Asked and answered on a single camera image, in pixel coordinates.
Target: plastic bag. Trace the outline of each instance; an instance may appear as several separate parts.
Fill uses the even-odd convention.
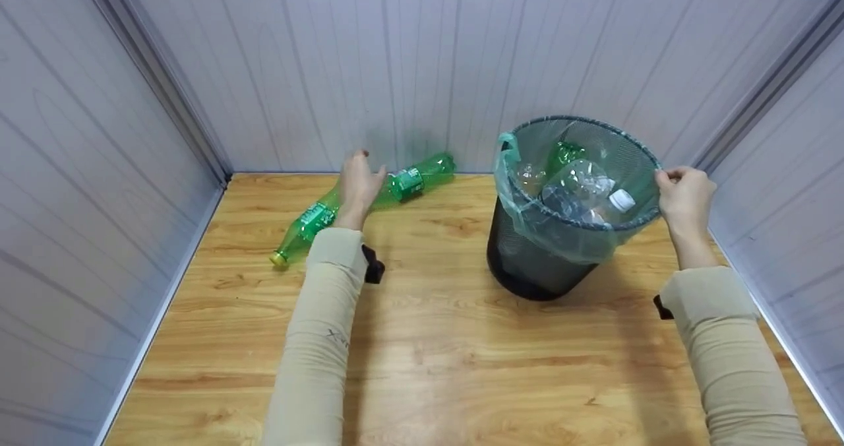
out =
[[[546,206],[536,193],[539,181],[522,184],[520,170],[546,166],[560,141],[584,148],[585,157],[600,164],[615,181],[615,187],[633,196],[636,205],[625,212],[623,220],[617,224],[587,222],[579,212]],[[555,256],[585,265],[602,263],[612,257],[616,247],[659,215],[659,190],[653,176],[654,170],[660,168],[657,158],[612,125],[579,116],[546,116],[501,134],[498,143],[500,152],[495,156],[493,169],[495,187],[513,229]],[[502,254],[514,256],[521,251],[520,242],[524,241],[507,239],[498,248]]]

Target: arm sleeve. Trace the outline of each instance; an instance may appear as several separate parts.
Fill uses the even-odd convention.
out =
[[[343,228],[314,239],[264,422],[265,446],[340,444],[352,319],[367,272],[362,242],[361,232]]]
[[[759,313],[735,272],[678,271],[660,296],[688,352],[709,442],[806,444],[789,388],[757,324]]]

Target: trash bag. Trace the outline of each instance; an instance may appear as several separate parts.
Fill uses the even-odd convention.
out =
[[[500,205],[512,219],[512,230],[507,232],[515,233],[501,236],[495,247],[510,274],[541,276],[537,272],[542,271],[537,266],[540,260],[531,245],[577,265],[602,263],[659,215],[654,171],[660,163],[644,145],[617,127],[580,116],[545,116],[501,134],[498,142],[495,187]],[[596,223],[582,214],[546,205],[541,187],[555,183],[556,175],[543,172],[543,168],[554,166],[553,151],[561,144],[581,149],[576,157],[599,164],[615,182],[613,190],[627,191],[635,205],[614,223]],[[540,286],[549,283],[553,280],[543,280]]]

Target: black mesh trash can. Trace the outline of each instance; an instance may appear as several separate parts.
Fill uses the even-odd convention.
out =
[[[495,202],[486,257],[489,270],[510,292],[533,301],[563,296],[615,247],[658,217],[657,158],[620,129],[580,116],[532,119],[500,136],[495,158]],[[543,202],[542,193],[525,186],[524,167],[548,166],[559,142],[584,150],[582,158],[600,164],[636,204],[614,224],[567,216]],[[553,183],[554,175],[546,175]]]

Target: wood grain surface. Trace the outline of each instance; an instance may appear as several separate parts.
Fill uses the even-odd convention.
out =
[[[107,444],[257,444],[304,265],[268,254],[331,175],[236,175]],[[355,315],[344,444],[703,445],[699,392],[651,299],[677,268],[658,221],[556,302],[489,274],[490,175],[372,214],[388,271]],[[840,444],[766,330],[811,444]]]

